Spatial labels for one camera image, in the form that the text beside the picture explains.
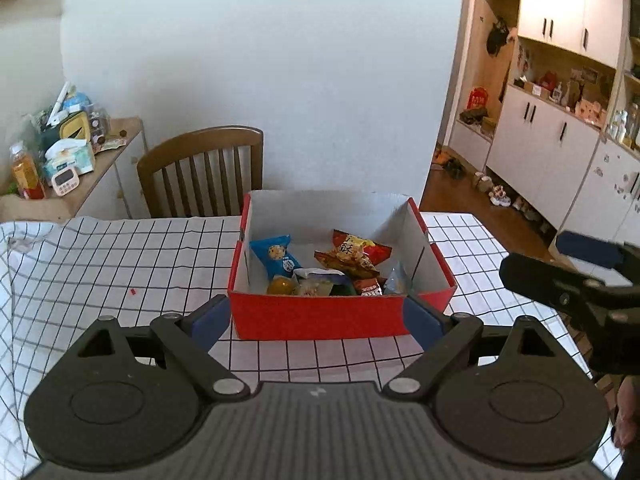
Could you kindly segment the person right hand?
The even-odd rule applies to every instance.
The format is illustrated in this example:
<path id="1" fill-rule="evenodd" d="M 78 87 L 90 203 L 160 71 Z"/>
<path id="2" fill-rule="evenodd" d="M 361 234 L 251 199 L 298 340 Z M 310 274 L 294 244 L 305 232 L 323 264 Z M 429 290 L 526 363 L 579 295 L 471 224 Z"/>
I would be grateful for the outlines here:
<path id="1" fill-rule="evenodd" d="M 623 456 L 617 480 L 639 480 L 639 377 L 626 376 L 617 393 L 617 411 L 612 440 Z"/>

